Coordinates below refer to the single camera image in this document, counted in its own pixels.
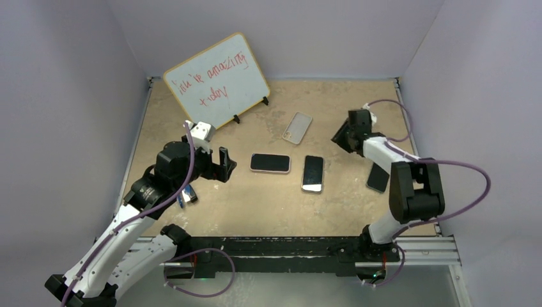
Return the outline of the translucent white phone case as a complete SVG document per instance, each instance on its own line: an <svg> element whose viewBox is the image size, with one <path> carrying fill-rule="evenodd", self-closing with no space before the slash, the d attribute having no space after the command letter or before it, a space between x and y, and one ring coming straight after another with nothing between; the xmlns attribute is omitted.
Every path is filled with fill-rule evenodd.
<svg viewBox="0 0 542 307"><path fill-rule="evenodd" d="M282 134L282 139L294 145L303 140L313 118L305 113L296 112Z"/></svg>

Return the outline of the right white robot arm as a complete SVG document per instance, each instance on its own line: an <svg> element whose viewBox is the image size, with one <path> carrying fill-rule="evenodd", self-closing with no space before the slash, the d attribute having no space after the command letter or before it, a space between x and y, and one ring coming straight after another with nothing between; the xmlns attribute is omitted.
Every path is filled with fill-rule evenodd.
<svg viewBox="0 0 542 307"><path fill-rule="evenodd" d="M371 160L389 176L389 210L362 231L359 252L366 260L380 256L384 244L390 244L402 229L444 213L444 192L435 160L411 156L383 134L373 132L369 110L349 110L332 141L348 153Z"/></svg>

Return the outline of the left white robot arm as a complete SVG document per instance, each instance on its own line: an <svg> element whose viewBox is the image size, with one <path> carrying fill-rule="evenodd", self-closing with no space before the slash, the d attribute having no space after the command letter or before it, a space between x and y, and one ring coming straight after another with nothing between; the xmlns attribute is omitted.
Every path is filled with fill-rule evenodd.
<svg viewBox="0 0 542 307"><path fill-rule="evenodd" d="M194 241L181 227L170 224L150 243L130 255L129 249L177 201L194 180L227 182L236 168L228 149L219 149L219 163L212 150L187 140L167 143L136 180L112 222L84 257L64 274L53 274L45 288L62 306L115 306L120 297L154 267L169 260L196 260L213 252Z"/></svg>

